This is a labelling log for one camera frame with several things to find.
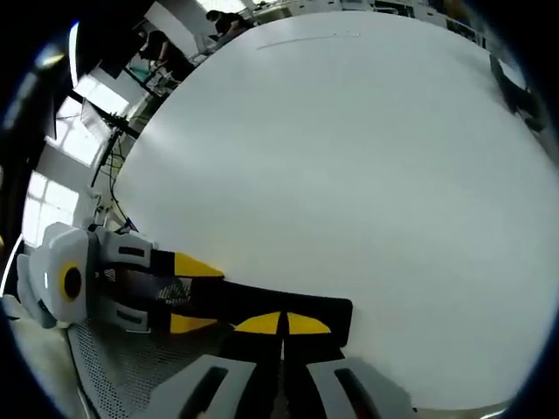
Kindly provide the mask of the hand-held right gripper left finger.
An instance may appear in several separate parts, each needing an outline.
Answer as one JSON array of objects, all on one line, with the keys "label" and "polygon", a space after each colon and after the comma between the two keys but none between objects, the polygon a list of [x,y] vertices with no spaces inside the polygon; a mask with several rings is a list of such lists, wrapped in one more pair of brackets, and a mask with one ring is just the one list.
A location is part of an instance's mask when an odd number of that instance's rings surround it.
[{"label": "hand-held right gripper left finger", "polygon": [[204,354],[158,385],[149,418],[267,418],[277,394],[282,313],[246,319],[217,355]]}]

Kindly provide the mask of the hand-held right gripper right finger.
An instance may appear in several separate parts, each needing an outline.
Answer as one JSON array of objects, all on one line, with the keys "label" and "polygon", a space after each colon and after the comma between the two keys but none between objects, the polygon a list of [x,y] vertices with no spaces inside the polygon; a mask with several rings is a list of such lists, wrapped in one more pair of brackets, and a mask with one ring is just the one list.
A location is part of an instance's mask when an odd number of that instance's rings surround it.
[{"label": "hand-held right gripper right finger", "polygon": [[347,357],[331,329],[286,315],[284,384],[293,418],[413,418],[409,394],[360,357]]}]

